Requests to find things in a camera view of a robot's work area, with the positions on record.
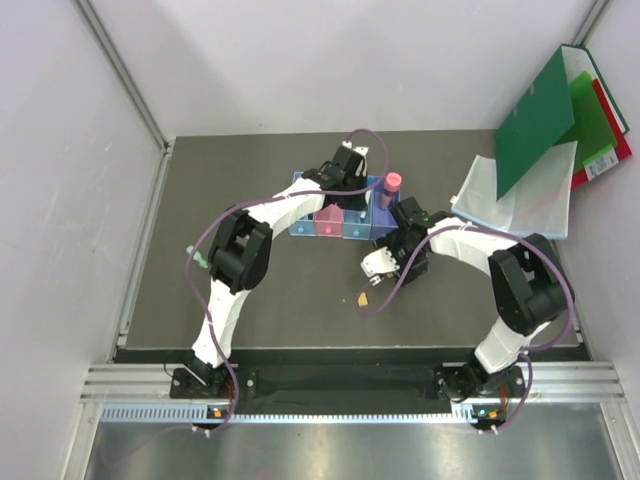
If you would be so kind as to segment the pink plastic drawer bin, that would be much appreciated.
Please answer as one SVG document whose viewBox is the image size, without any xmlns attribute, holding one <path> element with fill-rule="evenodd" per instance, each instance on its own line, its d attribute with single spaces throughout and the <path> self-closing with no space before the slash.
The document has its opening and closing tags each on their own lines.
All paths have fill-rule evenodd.
<svg viewBox="0 0 640 480">
<path fill-rule="evenodd" d="M 343 236 L 344 211 L 336 205 L 330 205 L 314 214 L 316 235 L 319 237 Z"/>
</svg>

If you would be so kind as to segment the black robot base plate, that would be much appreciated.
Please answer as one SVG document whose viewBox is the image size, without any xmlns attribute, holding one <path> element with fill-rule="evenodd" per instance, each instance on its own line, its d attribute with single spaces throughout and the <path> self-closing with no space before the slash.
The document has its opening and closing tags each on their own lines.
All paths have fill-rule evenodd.
<svg viewBox="0 0 640 480">
<path fill-rule="evenodd" d="M 275 395 L 402 394 L 420 400 L 516 398 L 522 369 L 481 371 L 470 348 L 293 348 L 235 350 L 229 362 L 244 402 Z"/>
</svg>

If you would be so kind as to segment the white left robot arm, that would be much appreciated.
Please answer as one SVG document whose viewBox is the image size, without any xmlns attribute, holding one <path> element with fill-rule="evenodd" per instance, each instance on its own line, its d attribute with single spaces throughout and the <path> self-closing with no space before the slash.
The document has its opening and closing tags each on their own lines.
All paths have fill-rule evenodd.
<svg viewBox="0 0 640 480">
<path fill-rule="evenodd" d="M 296 221 L 330 205 L 368 207 L 368 149 L 343 142 L 333 158 L 303 172 L 285 190 L 261 201 L 243 202 L 225 211 L 206 230 L 214 233 L 207 255 L 210 295 L 201 331 L 188 364 L 192 384 L 205 396 L 220 394 L 231 378 L 223 363 L 248 294 L 264 279 L 273 240 Z"/>
</svg>

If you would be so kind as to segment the pink capped glue stick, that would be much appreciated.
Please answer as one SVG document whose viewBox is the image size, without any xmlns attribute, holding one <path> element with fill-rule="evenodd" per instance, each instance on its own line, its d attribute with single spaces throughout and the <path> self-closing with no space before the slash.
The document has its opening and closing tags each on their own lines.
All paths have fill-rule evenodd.
<svg viewBox="0 0 640 480">
<path fill-rule="evenodd" d="M 381 193 L 379 195 L 378 206 L 380 209 L 389 210 L 392 203 L 396 199 L 401 186 L 403 178 L 397 172 L 390 172 L 385 176 Z"/>
</svg>

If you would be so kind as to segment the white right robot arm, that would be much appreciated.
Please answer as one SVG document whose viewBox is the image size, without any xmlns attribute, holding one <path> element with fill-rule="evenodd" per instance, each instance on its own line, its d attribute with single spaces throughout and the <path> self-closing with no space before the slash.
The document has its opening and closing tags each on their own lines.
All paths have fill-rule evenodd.
<svg viewBox="0 0 640 480">
<path fill-rule="evenodd" d="M 442 393 L 460 402 L 487 396 L 528 350 L 531 341 L 571 309 L 575 295 L 550 242 L 540 234 L 519 238 L 465 222 L 451 213 L 434 214 L 408 197 L 391 210 L 396 228 L 375 240 L 361 268 L 376 285 L 392 278 L 404 286 L 429 267 L 428 256 L 450 257 L 486 274 L 498 318 L 470 359 L 438 380 Z"/>
</svg>

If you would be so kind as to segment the light blue drawer bin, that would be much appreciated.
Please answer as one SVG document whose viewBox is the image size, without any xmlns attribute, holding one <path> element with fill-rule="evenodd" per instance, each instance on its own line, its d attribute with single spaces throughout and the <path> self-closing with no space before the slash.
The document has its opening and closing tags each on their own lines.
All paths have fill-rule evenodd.
<svg viewBox="0 0 640 480">
<path fill-rule="evenodd" d="M 372 206 L 370 197 L 369 212 L 364 221 L 359 218 L 360 211 L 356 210 L 344 210 L 343 221 L 343 238 L 349 240 L 363 240 L 368 241 L 370 239 L 372 229 Z"/>
</svg>

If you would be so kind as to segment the purple plastic drawer bin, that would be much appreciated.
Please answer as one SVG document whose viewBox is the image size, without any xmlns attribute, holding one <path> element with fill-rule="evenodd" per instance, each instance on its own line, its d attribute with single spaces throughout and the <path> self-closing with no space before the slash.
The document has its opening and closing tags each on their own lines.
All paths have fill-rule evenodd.
<svg viewBox="0 0 640 480">
<path fill-rule="evenodd" d="M 391 214 L 391 209 L 400 201 L 401 189 L 389 210 L 380 209 L 378 206 L 378 200 L 382 190 L 384 179 L 373 190 L 373 193 L 371 196 L 371 204 L 372 204 L 372 229 L 370 234 L 371 240 L 377 240 L 397 228 L 397 223 L 393 215 Z"/>
</svg>

